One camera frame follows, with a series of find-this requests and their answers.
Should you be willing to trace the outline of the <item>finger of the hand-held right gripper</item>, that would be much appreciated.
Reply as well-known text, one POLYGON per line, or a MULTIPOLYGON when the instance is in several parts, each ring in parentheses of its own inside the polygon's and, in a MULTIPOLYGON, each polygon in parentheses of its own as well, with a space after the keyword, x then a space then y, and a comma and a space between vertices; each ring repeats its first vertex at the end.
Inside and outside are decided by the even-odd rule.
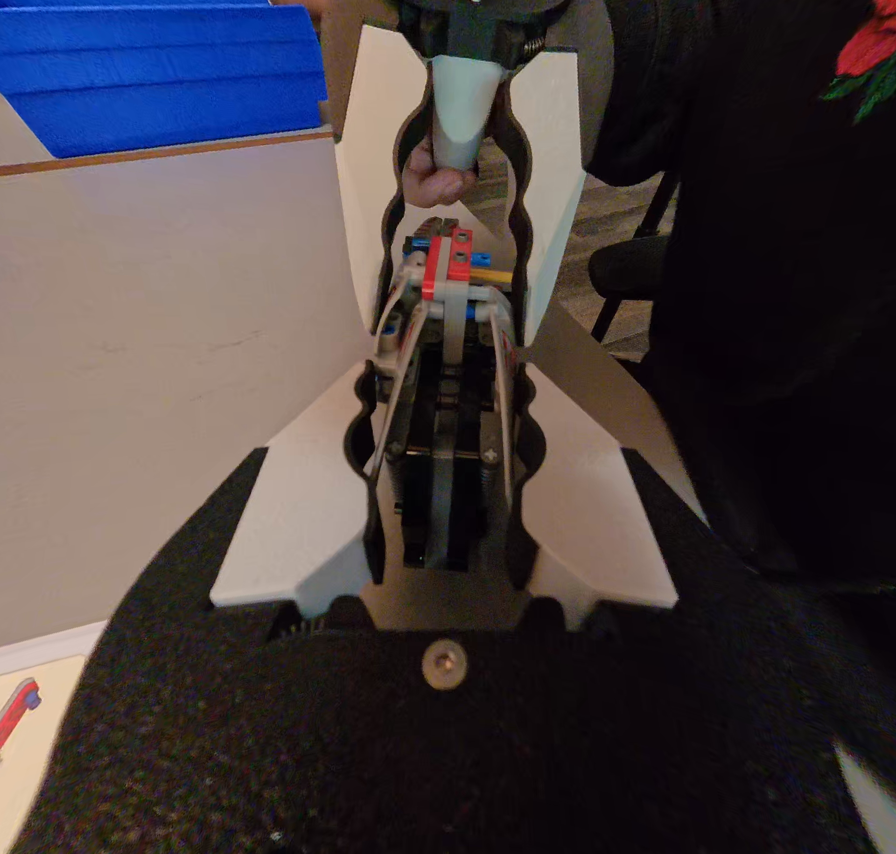
POLYGON ((554 291, 585 181, 576 52, 542 52, 511 78, 498 145, 511 165, 514 327, 518 343, 531 346, 554 291))
POLYGON ((394 233, 387 226, 399 189, 397 142, 426 91, 427 69, 405 38, 364 25, 335 157, 352 280, 369 332, 392 278, 394 233))

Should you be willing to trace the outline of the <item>black chair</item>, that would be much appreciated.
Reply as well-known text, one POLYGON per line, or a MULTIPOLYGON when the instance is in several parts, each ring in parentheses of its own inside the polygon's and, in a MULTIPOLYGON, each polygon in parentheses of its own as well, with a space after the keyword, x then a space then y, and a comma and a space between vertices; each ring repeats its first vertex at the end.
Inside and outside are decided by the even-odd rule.
POLYGON ((633 237, 592 253, 588 277, 593 290, 603 299, 591 329, 591 336, 597 342, 603 342, 623 302, 654 300, 669 239, 667 233, 660 233, 659 226, 677 188, 678 174, 665 173, 633 237))

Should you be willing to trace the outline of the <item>grey red brick toy vehicle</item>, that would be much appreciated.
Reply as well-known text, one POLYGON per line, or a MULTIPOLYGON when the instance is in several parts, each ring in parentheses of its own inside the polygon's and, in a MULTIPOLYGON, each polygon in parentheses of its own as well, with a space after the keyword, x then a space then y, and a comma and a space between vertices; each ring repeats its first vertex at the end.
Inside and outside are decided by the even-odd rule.
POLYGON ((410 236, 375 330, 386 471, 410 569, 466 572, 504 532, 518 473, 511 273, 434 218, 410 236))

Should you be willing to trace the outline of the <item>white instruction booklet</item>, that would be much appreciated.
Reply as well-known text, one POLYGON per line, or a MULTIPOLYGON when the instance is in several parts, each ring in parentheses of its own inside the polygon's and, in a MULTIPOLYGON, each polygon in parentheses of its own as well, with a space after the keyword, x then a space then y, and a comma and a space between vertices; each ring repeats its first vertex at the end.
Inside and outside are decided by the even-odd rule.
POLYGON ((1 851, 24 826, 63 718, 106 622, 75 627, 1 649, 1 851))

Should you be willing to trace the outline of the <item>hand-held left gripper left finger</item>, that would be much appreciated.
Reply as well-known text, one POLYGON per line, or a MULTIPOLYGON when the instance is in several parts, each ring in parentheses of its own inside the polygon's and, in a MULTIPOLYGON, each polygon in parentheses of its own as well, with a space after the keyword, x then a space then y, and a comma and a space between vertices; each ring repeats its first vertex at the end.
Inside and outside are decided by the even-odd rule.
POLYGON ((371 415, 375 366, 352 366, 271 439, 210 590, 216 607, 292 601, 326 613, 385 574, 371 415))

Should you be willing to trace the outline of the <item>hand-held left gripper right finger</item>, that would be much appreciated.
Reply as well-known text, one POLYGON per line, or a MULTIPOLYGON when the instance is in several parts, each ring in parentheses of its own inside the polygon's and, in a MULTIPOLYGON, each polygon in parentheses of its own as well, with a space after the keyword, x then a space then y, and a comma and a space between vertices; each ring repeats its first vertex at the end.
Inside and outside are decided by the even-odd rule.
POLYGON ((518 368, 505 563, 565 626, 605 603, 671 610, 678 592, 621 445, 533 363, 518 368))

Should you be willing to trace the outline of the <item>person's right hand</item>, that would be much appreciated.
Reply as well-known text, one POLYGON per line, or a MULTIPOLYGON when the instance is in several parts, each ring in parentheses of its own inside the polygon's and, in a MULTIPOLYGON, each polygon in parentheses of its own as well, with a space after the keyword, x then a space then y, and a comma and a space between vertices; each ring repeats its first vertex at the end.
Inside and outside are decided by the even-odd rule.
POLYGON ((400 183, 405 204, 415 208, 449 207, 470 192, 478 182, 478 166, 457 170, 438 168, 431 137, 425 136, 409 154, 400 183))

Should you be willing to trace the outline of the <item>beige desk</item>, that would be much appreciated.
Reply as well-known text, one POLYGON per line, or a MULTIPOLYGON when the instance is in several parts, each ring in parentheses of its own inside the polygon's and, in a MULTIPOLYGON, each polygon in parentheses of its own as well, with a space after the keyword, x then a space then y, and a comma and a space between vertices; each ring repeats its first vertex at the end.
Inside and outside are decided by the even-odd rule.
MULTIPOLYGON (((2 167, 2 646, 109 619, 238 463, 374 358, 329 135, 2 167)), ((565 311, 533 363, 697 504, 655 404, 565 311)), ((504 541, 402 565, 380 505, 378 629, 510 626, 504 541)))

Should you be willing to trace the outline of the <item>person's right forearm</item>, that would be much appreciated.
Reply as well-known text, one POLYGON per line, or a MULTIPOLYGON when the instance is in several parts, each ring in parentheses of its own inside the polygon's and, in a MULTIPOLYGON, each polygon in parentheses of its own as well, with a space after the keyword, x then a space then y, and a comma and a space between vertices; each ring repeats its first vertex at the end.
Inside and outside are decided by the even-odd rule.
POLYGON ((713 35, 713 0, 604 0, 613 72, 589 172, 614 187, 672 168, 713 35))

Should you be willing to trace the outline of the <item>person's black embroidered garment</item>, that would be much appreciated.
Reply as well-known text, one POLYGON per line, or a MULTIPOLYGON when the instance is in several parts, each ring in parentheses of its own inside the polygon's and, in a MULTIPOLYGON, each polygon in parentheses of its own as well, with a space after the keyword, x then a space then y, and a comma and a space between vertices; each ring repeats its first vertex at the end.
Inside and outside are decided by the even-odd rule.
POLYGON ((756 569, 894 581, 895 0, 713 0, 648 389, 756 569))

